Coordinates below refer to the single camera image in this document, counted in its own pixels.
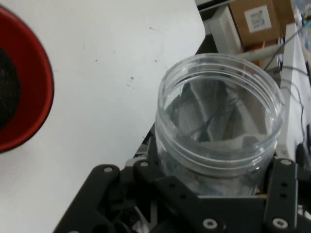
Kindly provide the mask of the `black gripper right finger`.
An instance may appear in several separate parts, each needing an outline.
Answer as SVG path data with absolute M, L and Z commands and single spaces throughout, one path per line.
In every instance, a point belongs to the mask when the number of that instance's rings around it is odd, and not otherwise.
M 311 172 L 294 161 L 276 159 L 270 177 L 263 217 L 265 233 L 309 233 L 311 220 L 298 213 L 311 211 Z

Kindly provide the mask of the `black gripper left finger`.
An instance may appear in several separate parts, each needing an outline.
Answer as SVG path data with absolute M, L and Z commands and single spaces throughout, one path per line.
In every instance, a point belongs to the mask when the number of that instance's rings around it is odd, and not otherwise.
M 225 223 L 176 177 L 149 159 L 92 169 L 57 233 L 224 233 Z

